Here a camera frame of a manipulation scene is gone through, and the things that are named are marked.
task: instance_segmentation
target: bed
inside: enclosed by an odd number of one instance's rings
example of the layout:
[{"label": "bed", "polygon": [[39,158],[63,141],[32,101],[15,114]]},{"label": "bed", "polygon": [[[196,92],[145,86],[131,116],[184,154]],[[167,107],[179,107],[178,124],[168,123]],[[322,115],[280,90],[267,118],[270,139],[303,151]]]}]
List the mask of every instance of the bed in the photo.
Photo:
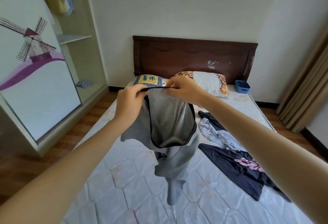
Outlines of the bed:
[{"label": "bed", "polygon": [[[247,80],[257,44],[211,40],[133,36],[134,74],[170,78],[180,71],[222,73],[228,84]],[[272,129],[250,94],[228,85],[237,110]],[[115,114],[116,101],[80,143],[100,130]],[[195,112],[200,109],[194,106]],[[202,143],[210,143],[200,134]],[[188,166],[183,194],[174,206],[166,203],[167,182],[154,175],[153,151],[137,140],[120,138],[99,163],[72,203],[62,224],[169,223],[311,223],[293,203],[266,186],[254,201],[232,183],[198,149]]]}]

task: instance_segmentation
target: person's right arm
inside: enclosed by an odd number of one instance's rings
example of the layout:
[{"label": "person's right arm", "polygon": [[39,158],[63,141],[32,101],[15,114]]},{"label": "person's right arm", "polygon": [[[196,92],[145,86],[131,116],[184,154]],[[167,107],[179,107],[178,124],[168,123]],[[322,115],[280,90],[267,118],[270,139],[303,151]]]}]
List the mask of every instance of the person's right arm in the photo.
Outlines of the person's right arm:
[{"label": "person's right arm", "polygon": [[167,93],[207,109],[315,223],[328,220],[328,164],[205,92],[192,79],[172,77]]}]

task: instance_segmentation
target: brown curtain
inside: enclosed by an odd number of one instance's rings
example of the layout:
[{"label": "brown curtain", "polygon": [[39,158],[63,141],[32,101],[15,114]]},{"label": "brown curtain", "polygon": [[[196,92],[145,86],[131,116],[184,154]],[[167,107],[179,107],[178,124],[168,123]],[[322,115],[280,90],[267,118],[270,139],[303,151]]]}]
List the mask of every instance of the brown curtain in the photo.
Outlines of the brown curtain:
[{"label": "brown curtain", "polygon": [[300,132],[328,100],[328,28],[293,79],[276,114],[292,132]]}]

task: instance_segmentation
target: windmill decal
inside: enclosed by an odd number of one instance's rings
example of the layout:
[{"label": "windmill decal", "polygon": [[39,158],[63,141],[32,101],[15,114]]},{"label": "windmill decal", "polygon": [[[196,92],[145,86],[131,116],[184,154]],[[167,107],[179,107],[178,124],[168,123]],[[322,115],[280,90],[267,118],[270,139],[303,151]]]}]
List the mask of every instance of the windmill decal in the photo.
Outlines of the windmill decal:
[{"label": "windmill decal", "polygon": [[56,47],[44,43],[41,39],[41,34],[46,25],[47,21],[40,17],[35,31],[30,28],[25,30],[9,20],[0,17],[0,26],[21,34],[24,37],[23,46],[16,57],[23,62],[26,61],[27,56],[29,56],[33,63],[52,59],[50,52],[55,53]]}]

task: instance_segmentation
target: blue storage bin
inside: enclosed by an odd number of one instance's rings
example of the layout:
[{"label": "blue storage bin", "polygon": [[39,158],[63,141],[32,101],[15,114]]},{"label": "blue storage bin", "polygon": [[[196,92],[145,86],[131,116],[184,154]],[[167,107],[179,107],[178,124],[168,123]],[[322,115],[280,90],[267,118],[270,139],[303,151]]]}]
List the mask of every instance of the blue storage bin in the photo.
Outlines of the blue storage bin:
[{"label": "blue storage bin", "polygon": [[247,94],[251,87],[247,82],[241,80],[235,80],[235,90],[240,94]]}]

